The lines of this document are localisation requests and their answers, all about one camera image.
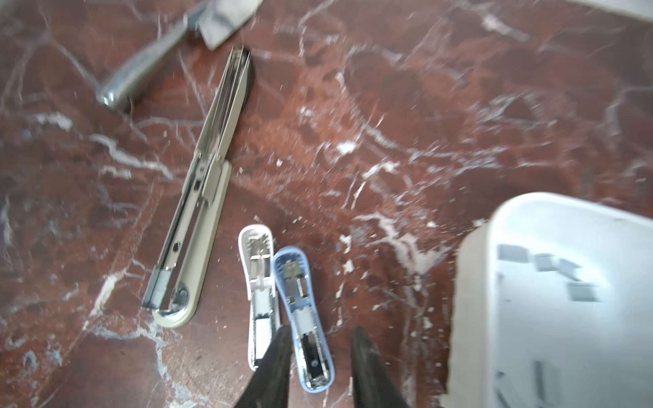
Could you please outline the blue staple box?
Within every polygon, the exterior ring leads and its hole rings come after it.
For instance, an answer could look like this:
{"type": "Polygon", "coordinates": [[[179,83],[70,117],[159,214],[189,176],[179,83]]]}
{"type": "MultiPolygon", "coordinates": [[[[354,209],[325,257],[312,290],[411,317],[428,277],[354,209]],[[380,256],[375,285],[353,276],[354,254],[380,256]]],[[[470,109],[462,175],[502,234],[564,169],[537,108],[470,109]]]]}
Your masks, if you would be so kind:
{"type": "Polygon", "coordinates": [[[272,272],[292,330],[299,382],[310,394],[325,392],[333,385],[335,368],[317,310],[309,260],[300,248],[286,246],[273,257],[272,272]]]}

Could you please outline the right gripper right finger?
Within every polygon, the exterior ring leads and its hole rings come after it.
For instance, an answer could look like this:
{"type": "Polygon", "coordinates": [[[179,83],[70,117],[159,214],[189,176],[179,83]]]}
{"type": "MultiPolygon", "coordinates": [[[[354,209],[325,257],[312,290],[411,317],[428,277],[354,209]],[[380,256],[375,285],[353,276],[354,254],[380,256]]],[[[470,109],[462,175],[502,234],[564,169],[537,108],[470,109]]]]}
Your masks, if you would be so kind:
{"type": "Polygon", "coordinates": [[[384,362],[363,327],[351,333],[351,376],[354,406],[408,408],[384,362]]]}

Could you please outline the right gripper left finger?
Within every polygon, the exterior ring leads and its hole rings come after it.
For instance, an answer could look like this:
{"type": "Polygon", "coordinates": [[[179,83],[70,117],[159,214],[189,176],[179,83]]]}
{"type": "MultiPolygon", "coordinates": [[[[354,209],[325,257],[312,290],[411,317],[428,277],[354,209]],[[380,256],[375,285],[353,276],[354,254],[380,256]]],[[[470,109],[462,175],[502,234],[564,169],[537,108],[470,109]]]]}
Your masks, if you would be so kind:
{"type": "Polygon", "coordinates": [[[234,408],[287,408],[293,351],[292,330],[282,326],[234,408]]]}

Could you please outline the small white cylinder piece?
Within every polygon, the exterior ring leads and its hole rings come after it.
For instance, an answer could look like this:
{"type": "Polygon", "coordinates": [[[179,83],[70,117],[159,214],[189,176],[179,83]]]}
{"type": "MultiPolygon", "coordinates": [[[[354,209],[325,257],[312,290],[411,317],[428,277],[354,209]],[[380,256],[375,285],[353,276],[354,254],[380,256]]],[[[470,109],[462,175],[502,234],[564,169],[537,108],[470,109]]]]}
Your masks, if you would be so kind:
{"type": "Polygon", "coordinates": [[[238,249],[250,303],[248,365],[256,371],[281,325],[272,273],[275,251],[271,230],[263,224],[244,227],[238,236],[238,249]]]}

